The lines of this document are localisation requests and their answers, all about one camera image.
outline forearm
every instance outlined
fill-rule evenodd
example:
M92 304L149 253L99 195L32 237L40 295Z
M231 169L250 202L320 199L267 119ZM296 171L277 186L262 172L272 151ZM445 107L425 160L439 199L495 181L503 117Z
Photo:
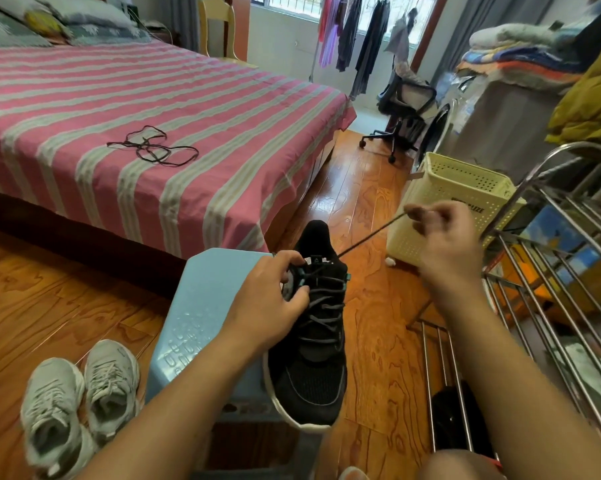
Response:
M511 480L601 480L601 439L515 343L484 298L443 311L463 376Z
M186 478L254 354L250 344L221 332L94 457L80 480Z

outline yellow plastic basket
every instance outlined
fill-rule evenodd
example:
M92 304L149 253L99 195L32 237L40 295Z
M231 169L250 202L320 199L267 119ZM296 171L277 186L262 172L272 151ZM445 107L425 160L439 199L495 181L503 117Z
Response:
M501 173L436 153L425 155L419 171L423 171L424 176L409 183L394 216L403 211L406 203L429 205L441 200L458 200L472 210L476 231L480 234L516 190L509 177ZM518 199L497 228L502 229L523 205L525 201ZM423 240L412 227L412 220L403 217L389 227L387 255L418 266Z

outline bedside table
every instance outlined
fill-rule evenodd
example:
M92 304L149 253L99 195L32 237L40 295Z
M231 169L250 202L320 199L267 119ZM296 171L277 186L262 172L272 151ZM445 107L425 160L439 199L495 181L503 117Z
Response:
M171 38L169 37L169 32L167 30L161 30L161 29L150 29L149 30L150 34L152 34L152 37L156 37L157 39L165 42L165 43L170 43L172 45L175 45L176 47L180 47L180 33L172 31L172 36Z

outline washing machine door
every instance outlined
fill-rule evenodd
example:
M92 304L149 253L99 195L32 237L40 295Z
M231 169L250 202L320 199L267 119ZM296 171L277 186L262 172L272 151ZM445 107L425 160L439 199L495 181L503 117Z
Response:
M423 141L420 144L412 172L417 172L424 156L427 152L439 153L448 155L451 151L450 140L453 138L450 133L452 130L451 121L453 120L454 112L458 107L458 100L452 99L447 104L444 104L436 114L423 136Z

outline light blue plastic stool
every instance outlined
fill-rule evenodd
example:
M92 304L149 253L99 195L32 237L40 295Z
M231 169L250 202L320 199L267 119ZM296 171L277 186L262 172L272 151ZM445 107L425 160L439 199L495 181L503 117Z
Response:
M147 380L149 402L174 379L221 329L234 296L264 253L214 248L191 257L178 283ZM265 392L261 360L251 364L236 385L219 422L282 421ZM292 460L277 468L196 472L193 478L308 480L322 436L301 433Z

